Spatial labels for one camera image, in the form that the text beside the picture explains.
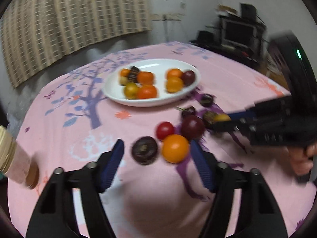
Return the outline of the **person's right hand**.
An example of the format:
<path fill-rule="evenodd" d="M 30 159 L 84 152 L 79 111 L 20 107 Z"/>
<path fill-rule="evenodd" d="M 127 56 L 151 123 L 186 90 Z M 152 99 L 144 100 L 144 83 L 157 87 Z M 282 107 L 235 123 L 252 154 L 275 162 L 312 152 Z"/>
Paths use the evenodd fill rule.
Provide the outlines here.
<path fill-rule="evenodd" d="M 297 176 L 308 174 L 313 168 L 311 157 L 316 155 L 316 143 L 307 148 L 288 147 L 290 164 Z"/>

